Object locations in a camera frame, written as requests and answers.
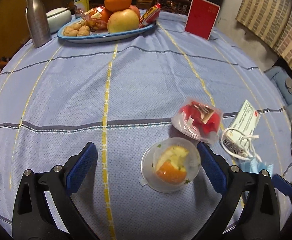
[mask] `walnut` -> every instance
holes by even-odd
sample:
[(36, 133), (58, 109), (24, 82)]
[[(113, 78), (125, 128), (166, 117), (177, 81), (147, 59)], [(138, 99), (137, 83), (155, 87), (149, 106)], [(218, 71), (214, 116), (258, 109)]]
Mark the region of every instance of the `walnut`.
[(74, 23), (72, 24), (70, 27), (72, 27), (74, 30), (79, 30), (79, 28), (81, 27), (82, 25), (80, 23)]
[(68, 36), (68, 34), (71, 32), (71, 31), (73, 31), (74, 29), (72, 28), (72, 27), (69, 27), (69, 26), (67, 26), (67, 27), (65, 27), (64, 28), (64, 35), (65, 36)]
[(78, 36), (89, 36), (90, 32), (87, 30), (81, 30), (79, 33), (77, 33), (77, 37)]
[(90, 28), (89, 28), (88, 26), (81, 26), (81, 27), (79, 28), (79, 32), (80, 32), (80, 31), (83, 31), (83, 30), (85, 30), (85, 31), (90, 31)]
[(65, 35), (65, 36), (76, 37), (78, 33), (79, 33), (79, 31), (72, 30), (70, 33), (68, 33), (68, 35)]

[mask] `fruit plate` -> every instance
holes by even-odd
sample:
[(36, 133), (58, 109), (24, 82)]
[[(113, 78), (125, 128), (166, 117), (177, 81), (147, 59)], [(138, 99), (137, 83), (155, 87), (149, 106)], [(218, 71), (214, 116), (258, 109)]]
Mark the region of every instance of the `fruit plate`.
[(81, 19), (76, 19), (62, 26), (57, 32), (57, 37), (62, 40), (67, 40), (73, 43), (96, 43), (96, 42), (106, 42), (106, 41), (118, 41), (121, 39), (137, 36), (145, 31), (153, 29), (156, 26), (156, 23), (152, 23), (144, 28), (140, 28), (140, 29), (136, 29), (132, 31), (108, 33), (107, 30), (105, 30), (102, 32), (99, 31), (99, 32), (91, 33), (89, 36), (80, 36), (80, 37), (68, 37), (68, 36), (63, 35), (65, 27), (72, 25), (73, 23), (79, 22), (80, 20)]

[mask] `stainless steel bottle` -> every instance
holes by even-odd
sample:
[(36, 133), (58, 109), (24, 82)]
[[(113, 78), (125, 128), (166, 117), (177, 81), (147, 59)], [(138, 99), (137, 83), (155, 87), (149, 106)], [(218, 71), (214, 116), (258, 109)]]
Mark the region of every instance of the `stainless steel bottle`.
[(39, 48), (51, 40), (46, 10), (41, 0), (26, 0), (26, 19), (33, 46)]

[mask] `plastic cup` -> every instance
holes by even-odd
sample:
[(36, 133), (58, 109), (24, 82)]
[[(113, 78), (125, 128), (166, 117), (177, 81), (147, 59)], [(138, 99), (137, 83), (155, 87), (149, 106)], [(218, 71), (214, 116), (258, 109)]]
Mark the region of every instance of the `plastic cup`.
[[(185, 158), (184, 166), (186, 168), (186, 178), (180, 184), (171, 184), (163, 181), (157, 176), (155, 167), (161, 157), (161, 155), (171, 146), (181, 146), (189, 151)], [(182, 189), (185, 185), (193, 181), (197, 176), (200, 167), (200, 156), (197, 148), (193, 143), (184, 138), (169, 138), (167, 140), (161, 141), (154, 144), (146, 150), (142, 158), (141, 170), (144, 179), (142, 184), (148, 184), (152, 189), (163, 192), (171, 193)]]

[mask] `blue gripper pad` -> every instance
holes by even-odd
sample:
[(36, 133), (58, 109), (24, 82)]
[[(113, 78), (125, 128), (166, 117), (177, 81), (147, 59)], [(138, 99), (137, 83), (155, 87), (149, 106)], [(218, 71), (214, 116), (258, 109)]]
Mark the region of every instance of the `blue gripper pad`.
[(198, 143), (197, 149), (200, 154), (201, 164), (204, 171), (217, 193), (224, 195), (227, 191), (227, 178), (214, 157), (204, 143)]
[(272, 178), (273, 186), (276, 187), (285, 196), (292, 197), (292, 184), (286, 179), (283, 179), (280, 175), (275, 174)]
[(69, 196), (78, 191), (90, 167), (96, 167), (97, 159), (98, 151), (96, 146), (91, 143), (79, 157), (66, 177), (65, 190)]

